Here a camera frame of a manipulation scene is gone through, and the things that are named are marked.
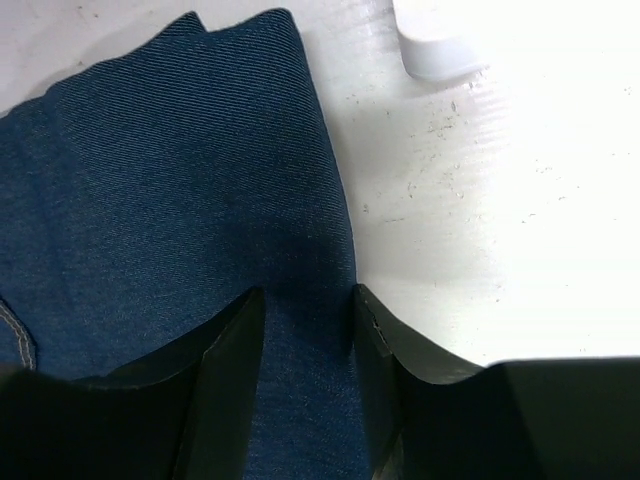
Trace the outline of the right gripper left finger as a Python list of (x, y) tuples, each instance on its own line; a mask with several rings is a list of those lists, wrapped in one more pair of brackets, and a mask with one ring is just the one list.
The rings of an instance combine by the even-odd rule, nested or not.
[(214, 318), (105, 376), (1, 367), (5, 479), (239, 479), (263, 351), (252, 288)]

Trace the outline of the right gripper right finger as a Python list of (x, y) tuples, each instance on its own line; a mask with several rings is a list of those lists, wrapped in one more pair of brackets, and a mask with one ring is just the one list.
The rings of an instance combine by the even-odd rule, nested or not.
[(635, 479), (635, 357), (482, 367), (353, 291), (364, 428), (377, 479)]

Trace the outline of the dark blue denim trousers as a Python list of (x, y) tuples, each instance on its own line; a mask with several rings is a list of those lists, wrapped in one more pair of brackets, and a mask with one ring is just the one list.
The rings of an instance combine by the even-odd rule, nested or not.
[(370, 475), (355, 254), (292, 14), (187, 13), (1, 121), (1, 358), (104, 374), (266, 296), (249, 479)]

